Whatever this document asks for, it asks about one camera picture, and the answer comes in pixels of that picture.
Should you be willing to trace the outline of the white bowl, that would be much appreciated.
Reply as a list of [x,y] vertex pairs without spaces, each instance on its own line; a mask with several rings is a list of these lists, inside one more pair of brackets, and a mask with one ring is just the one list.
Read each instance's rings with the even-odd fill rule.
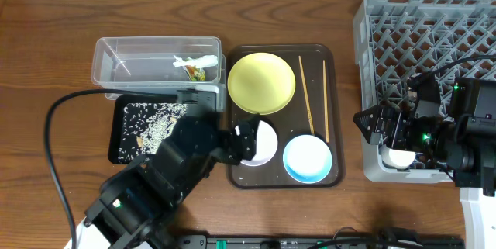
[[274,128],[261,120],[257,128],[256,153],[251,160],[241,160],[241,164],[257,167],[266,164],[275,155],[278,147],[278,138]]

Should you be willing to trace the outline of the white cup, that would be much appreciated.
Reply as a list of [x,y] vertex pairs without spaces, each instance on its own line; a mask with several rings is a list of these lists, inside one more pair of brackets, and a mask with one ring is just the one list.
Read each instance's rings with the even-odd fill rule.
[[401,170],[408,168],[415,160],[415,152],[393,150],[386,146],[381,147],[380,155],[384,164]]

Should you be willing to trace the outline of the rice and food scraps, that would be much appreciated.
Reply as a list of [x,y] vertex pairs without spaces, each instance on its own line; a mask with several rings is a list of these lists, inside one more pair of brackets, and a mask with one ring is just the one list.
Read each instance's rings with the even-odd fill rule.
[[128,164],[141,154],[155,154],[176,122],[186,114],[179,103],[129,103],[123,108],[123,120],[116,161]]

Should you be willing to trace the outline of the green snack wrapper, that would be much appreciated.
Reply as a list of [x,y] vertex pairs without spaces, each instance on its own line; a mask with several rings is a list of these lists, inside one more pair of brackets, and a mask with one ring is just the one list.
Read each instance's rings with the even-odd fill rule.
[[190,81],[204,81],[205,80],[205,70],[203,68],[186,65],[183,66],[184,71],[188,75]]

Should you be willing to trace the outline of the light blue bowl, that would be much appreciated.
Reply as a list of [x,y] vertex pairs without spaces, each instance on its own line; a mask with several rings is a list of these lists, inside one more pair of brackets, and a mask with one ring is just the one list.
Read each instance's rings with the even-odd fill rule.
[[331,171],[332,152],[325,141],[313,135],[292,138],[284,147],[285,171],[297,182],[315,184]]

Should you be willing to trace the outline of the white plastic wrap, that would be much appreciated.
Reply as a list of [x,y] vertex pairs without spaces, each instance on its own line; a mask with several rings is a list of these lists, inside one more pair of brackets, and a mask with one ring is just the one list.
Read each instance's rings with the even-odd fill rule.
[[205,68],[205,67],[214,67],[219,64],[219,59],[215,55],[204,55],[198,58],[188,57],[183,59],[182,57],[177,57],[174,55],[175,62],[173,65],[175,67],[196,67],[196,68]]

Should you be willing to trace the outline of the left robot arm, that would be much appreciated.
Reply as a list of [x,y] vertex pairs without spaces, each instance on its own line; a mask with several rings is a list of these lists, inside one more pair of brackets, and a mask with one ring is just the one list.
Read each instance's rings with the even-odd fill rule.
[[75,248],[172,248],[167,228],[180,204],[218,163],[238,165],[257,150],[259,116],[221,130],[212,116],[183,116],[153,154],[135,157],[105,181],[73,238]]

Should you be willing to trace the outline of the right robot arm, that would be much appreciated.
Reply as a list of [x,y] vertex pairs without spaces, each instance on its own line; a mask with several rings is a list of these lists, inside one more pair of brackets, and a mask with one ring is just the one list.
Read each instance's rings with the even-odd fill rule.
[[460,188],[468,248],[495,246],[495,83],[456,78],[447,112],[431,74],[408,79],[415,106],[406,112],[375,105],[354,115],[365,141],[391,150],[420,153],[453,171]]

